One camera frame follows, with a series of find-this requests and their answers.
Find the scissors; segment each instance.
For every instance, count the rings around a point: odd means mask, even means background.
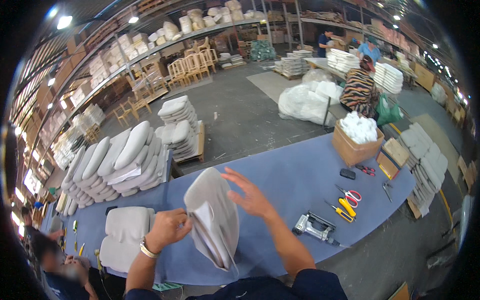
[[[361,201],[361,195],[356,192],[356,191],[345,191],[338,185],[335,185],[337,189],[339,189],[342,193],[345,194],[345,199],[349,201],[348,204],[350,204],[351,207],[356,208],[359,205],[359,202]]]

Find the blue shirt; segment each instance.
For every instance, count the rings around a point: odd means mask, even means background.
[[[330,272],[306,269],[297,274],[291,288],[280,280],[271,277],[251,277],[240,279],[219,289],[212,295],[188,297],[186,300],[224,300],[224,299],[319,299],[347,300],[338,277]],[[159,300],[153,291],[132,289],[125,300]]]
[[[331,38],[326,37],[326,35],[323,33],[318,37],[318,44],[326,45],[328,41],[331,41],[331,40],[332,40]],[[318,47],[318,50],[317,50],[318,57],[327,57],[326,51],[327,49]]]
[[[373,65],[377,63],[377,61],[380,59],[380,50],[378,47],[373,48],[372,51],[370,51],[370,48],[368,48],[368,43],[363,43],[359,47],[359,52],[363,53],[363,55],[368,55],[373,61]]]
[[[88,300],[90,298],[90,294],[80,286],[80,283],[62,275],[45,272],[45,279],[60,300]]]

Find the bracelet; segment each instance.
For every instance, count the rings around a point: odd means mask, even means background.
[[[140,250],[150,258],[157,258],[161,252],[161,251],[159,253],[150,252],[145,245],[145,236],[143,236],[142,240],[140,241]]]

